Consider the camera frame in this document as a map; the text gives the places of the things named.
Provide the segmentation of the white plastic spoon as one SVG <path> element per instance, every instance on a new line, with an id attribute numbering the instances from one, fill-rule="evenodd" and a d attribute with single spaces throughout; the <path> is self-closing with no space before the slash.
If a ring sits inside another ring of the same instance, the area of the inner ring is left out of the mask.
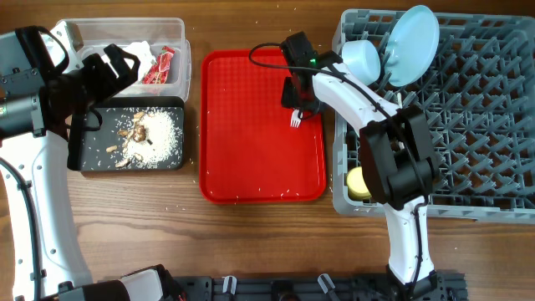
<path id="1" fill-rule="evenodd" d="M 400 107 L 400 109 L 402 109 L 403 108 L 403 100 L 402 100 L 402 95 L 399 92 L 396 94 L 396 101 L 397 101 L 397 105 Z"/>

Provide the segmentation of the white plastic fork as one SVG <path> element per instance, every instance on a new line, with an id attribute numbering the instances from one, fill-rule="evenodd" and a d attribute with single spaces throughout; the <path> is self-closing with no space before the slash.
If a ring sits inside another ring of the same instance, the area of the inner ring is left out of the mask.
<path id="1" fill-rule="evenodd" d="M 302 112 L 300 110 L 294 110 L 292 115 L 291 115 L 291 120 L 290 120 L 290 126 L 293 127 L 293 128 L 298 128 L 301 124 L 301 115 L 302 115 Z"/>

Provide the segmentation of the light blue rice bowl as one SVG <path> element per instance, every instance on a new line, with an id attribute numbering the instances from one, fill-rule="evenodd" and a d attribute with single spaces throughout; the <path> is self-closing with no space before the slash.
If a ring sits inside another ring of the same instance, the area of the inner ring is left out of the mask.
<path id="1" fill-rule="evenodd" d="M 341 55 L 351 73 L 363 84 L 373 84 L 379 78 L 380 57 L 370 41 L 349 41 L 342 47 Z"/>

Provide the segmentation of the light blue plate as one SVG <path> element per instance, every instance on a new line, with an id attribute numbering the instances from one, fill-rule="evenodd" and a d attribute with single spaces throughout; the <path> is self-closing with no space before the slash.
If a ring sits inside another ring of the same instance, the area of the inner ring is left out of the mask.
<path id="1" fill-rule="evenodd" d="M 407 10 L 392 30 L 385 52 L 389 83 L 402 87 L 414 83 L 431 66 L 440 37 L 435 14 L 424 5 Z"/>

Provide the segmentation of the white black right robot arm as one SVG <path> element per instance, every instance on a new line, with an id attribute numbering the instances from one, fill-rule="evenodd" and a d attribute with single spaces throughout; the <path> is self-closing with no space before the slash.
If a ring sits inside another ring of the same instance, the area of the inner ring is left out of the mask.
<path id="1" fill-rule="evenodd" d="M 277 43 L 289 71 L 282 104 L 306 117 L 327 105 L 359 137 L 364 183 L 385 212 L 392 300 L 418 300 L 438 289 L 429 254 L 427 211 L 439 168 L 425 113 L 390 103 L 358 80 L 334 51 L 319 54 L 305 33 Z"/>

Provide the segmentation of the rice and food scraps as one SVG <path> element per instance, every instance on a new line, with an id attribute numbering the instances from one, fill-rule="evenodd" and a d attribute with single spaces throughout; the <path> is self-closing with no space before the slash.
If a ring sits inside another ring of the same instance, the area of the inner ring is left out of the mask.
<path id="1" fill-rule="evenodd" d="M 182 163 L 183 109 L 180 107 L 127 108 L 112 128 L 106 145 L 117 170 L 175 169 Z"/>

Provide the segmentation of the red snack wrapper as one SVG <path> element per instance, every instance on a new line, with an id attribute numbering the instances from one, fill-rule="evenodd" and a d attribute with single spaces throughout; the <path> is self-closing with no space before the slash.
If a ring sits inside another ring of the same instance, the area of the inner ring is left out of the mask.
<path id="1" fill-rule="evenodd" d="M 175 55 L 173 48 L 164 46 L 150 67 L 148 73 L 142 79 L 142 84 L 165 84 L 171 70 L 171 60 Z"/>

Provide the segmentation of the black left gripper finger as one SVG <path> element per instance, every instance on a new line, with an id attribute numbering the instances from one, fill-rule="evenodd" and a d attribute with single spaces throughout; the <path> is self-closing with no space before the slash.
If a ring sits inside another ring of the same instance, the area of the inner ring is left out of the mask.
<path id="1" fill-rule="evenodd" d="M 108 45 L 104 53 L 110 60 L 108 66 L 113 74 L 114 86 L 118 90 L 125 89 L 137 81 L 140 60 L 135 55 L 124 51 L 114 43 Z"/>
<path id="2" fill-rule="evenodd" d="M 86 125 L 86 119 L 88 113 L 94 115 L 98 121 L 97 125 L 89 126 Z M 67 167 L 70 170 L 79 170 L 81 167 L 80 158 L 81 152 L 83 149 L 82 139 L 84 138 L 85 132 L 95 132 L 99 131 L 103 124 L 103 118 L 99 111 L 96 110 L 94 106 L 89 107 L 86 113 L 75 113 L 72 115 L 71 124 L 68 125 L 69 129 L 69 155 L 67 159 Z"/>

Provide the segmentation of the yellow plastic cup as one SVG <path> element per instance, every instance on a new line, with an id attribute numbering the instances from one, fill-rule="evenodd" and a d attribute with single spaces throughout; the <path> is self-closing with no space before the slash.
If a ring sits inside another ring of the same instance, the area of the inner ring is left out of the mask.
<path id="1" fill-rule="evenodd" d="M 351 199 L 364 200 L 370 199 L 371 194 L 364 181 L 363 169 L 357 166 L 351 169 L 346 176 L 346 186 Z"/>

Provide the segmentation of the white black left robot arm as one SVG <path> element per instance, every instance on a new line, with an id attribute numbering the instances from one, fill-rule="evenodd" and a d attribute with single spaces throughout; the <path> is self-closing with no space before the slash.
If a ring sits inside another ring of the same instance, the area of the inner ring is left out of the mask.
<path id="1" fill-rule="evenodd" d="M 43 27 L 1 37 L 1 176 L 8 196 L 16 300 L 185 300 L 162 265 L 96 283 L 81 253 L 69 200 L 69 136 L 84 116 L 133 84 L 139 59 L 115 44 L 77 69 L 54 62 Z"/>

